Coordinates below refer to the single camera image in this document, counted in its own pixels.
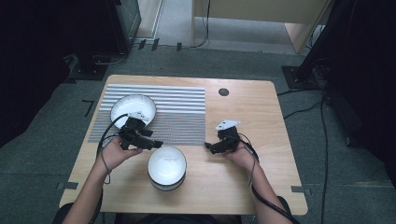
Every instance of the floor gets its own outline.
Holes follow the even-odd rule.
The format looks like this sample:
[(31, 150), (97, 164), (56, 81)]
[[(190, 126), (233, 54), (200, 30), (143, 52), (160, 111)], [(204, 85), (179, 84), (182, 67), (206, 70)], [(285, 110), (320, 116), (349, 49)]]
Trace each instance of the floor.
[[(281, 22), (214, 18), (207, 21), (206, 18), (195, 18), (195, 35), (191, 43), (192, 1), (140, 0), (139, 6), (142, 24), (137, 34), (138, 40), (160, 38), (160, 45), (176, 46), (182, 43), (183, 46), (197, 46), (203, 42), (205, 26), (209, 24), (208, 40), (204, 44), (207, 49), (296, 54)], [(314, 42), (319, 30), (320, 27), (314, 32)], [(306, 55), (308, 52), (309, 48), (304, 48), (300, 54)]]

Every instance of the person's left hand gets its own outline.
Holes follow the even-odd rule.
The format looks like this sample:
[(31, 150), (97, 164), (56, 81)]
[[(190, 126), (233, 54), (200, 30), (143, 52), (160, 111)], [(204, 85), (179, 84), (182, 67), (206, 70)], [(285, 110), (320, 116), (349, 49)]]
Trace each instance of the person's left hand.
[(98, 157), (96, 158), (95, 165), (105, 165), (101, 155), (103, 154), (107, 169), (109, 172), (111, 172), (114, 168), (121, 165), (124, 161), (128, 160), (132, 156), (136, 156), (142, 153), (143, 151), (142, 148), (123, 150), (120, 146), (121, 142), (122, 139), (119, 136), (114, 137), (99, 153)]

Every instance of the table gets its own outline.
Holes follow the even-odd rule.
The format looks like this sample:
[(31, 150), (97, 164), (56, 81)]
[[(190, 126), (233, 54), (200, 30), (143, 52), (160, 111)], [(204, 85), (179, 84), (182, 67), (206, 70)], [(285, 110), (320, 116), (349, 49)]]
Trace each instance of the table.
[[(195, 17), (206, 17), (209, 0), (192, 3), (191, 44), (194, 44)], [(325, 24), (332, 0), (215, 0), (210, 2), (209, 18), (284, 22), (297, 53), (319, 24)]]
[[(110, 76), (106, 82), (69, 177), (69, 182), (77, 182), (78, 187), (64, 190), (60, 206), (72, 203), (77, 198), (92, 168), (97, 147), (97, 143), (90, 142), (92, 129), (98, 119), (104, 96), (109, 94), (106, 89), (117, 84), (205, 90), (205, 124), (202, 125), (205, 128), (206, 142), (219, 141), (215, 127), (223, 119), (240, 120), (237, 130), (245, 134), (257, 150), (261, 166), (276, 194), (288, 201), (294, 215), (304, 215), (307, 212), (304, 194), (291, 189), (292, 186), (300, 187), (301, 181), (272, 82), (120, 75)], [(229, 95), (221, 96), (219, 89), (222, 88), (227, 89)], [(248, 177), (242, 169), (220, 155), (212, 155), (204, 143), (200, 146), (175, 147), (184, 153), (187, 160), (186, 179), (179, 188), (160, 191), (151, 185), (147, 163), (149, 155), (155, 149), (145, 150), (112, 172), (111, 184), (104, 185), (102, 211), (240, 215), (255, 213)]]

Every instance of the forearm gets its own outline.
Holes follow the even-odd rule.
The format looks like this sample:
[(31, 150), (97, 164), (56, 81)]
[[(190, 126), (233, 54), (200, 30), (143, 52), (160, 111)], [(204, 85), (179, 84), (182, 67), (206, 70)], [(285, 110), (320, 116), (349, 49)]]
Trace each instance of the forearm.
[(99, 202), (105, 179), (106, 170), (96, 162), (64, 223), (89, 223)]
[[(259, 193), (259, 195), (261, 195), (270, 203), (273, 203), (279, 208), (284, 209), (282, 203), (279, 201), (273, 188), (268, 182), (263, 169), (257, 162), (255, 163), (254, 172), (251, 178), (253, 187)], [(291, 223), (287, 218), (280, 215), (268, 205), (260, 202), (258, 199), (255, 198), (254, 203), (256, 207), (256, 216), (259, 223)]]

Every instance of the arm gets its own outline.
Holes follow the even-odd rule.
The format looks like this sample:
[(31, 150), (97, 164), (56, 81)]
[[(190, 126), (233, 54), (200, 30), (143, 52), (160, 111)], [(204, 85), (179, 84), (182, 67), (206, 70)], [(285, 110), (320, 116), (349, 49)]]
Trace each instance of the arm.
[(125, 160), (140, 154), (143, 149), (122, 150), (120, 147), (121, 138), (115, 137), (100, 152), (93, 167), (88, 174), (87, 180), (76, 198), (72, 208), (64, 219), (64, 223), (88, 223), (94, 213), (102, 193), (103, 183), (107, 176), (107, 170), (102, 160), (106, 161), (107, 168), (111, 172), (114, 168), (121, 165)]
[[(282, 203), (277, 198), (273, 188), (271, 187), (264, 170), (253, 156), (245, 149), (243, 143), (239, 143), (235, 152), (225, 152), (223, 157), (233, 161), (235, 164), (245, 169), (248, 175), (251, 175), (251, 180), (254, 189), (267, 201), (273, 203), (279, 208), (284, 209)], [(261, 203), (258, 199), (254, 199), (256, 207), (256, 216), (259, 223), (291, 223), (287, 218), (280, 215), (278, 212)]]

